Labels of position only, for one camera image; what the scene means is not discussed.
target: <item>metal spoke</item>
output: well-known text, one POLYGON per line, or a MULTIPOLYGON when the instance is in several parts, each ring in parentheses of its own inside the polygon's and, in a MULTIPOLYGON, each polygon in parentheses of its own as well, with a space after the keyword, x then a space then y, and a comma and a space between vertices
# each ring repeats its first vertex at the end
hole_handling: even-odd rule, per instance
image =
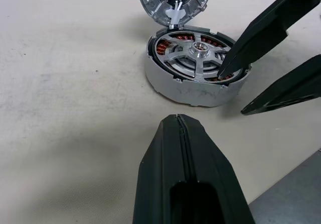
POLYGON ((214 62, 217 65, 222 65, 223 61, 221 59, 218 59, 217 57, 214 56, 214 54, 211 54, 205 58, 205 61, 210 61, 214 62))
POLYGON ((216 53, 227 53, 229 50, 231 50, 230 47, 214 47, 216 53))
POLYGON ((201 33, 194 32, 194 37, 195 37, 195 41, 196 42, 201 42, 202 41, 201 33))
POLYGON ((217 73, 219 70, 215 70, 213 72, 204 72, 204 78, 214 78, 217 77, 217 73))
POLYGON ((204 62, 198 58, 195 65, 195 79, 204 80, 204 62))
POLYGON ((186 56, 186 52, 185 51, 181 51, 181 52, 172 52, 163 56, 159 56, 159 58, 161 58, 164 62, 167 61, 171 61, 174 60, 176 58, 180 58, 180 57, 185 57, 186 56))
POLYGON ((171 43, 176 43, 177 45, 182 46, 182 47, 186 45, 186 43, 183 40, 180 40, 175 37, 170 37, 169 35, 162 36, 162 39, 169 41, 171 43))

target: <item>gray surface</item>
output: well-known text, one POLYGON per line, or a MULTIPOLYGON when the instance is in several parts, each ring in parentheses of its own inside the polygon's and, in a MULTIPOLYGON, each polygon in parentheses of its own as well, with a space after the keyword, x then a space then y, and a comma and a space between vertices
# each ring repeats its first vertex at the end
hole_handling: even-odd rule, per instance
POLYGON ((256 224, 321 223, 318 151, 250 204, 256 224))

